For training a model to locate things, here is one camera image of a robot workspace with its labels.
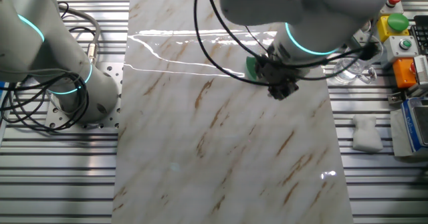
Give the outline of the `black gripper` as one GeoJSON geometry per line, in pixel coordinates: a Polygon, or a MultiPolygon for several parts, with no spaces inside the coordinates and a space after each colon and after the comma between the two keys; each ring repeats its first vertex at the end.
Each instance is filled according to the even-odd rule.
{"type": "Polygon", "coordinates": [[[268,88],[270,96],[275,100],[283,100],[297,90],[296,84],[301,77],[310,73],[309,68],[293,68],[282,62],[272,63],[273,58],[267,55],[255,58],[255,73],[258,79],[272,85],[268,88]]]}

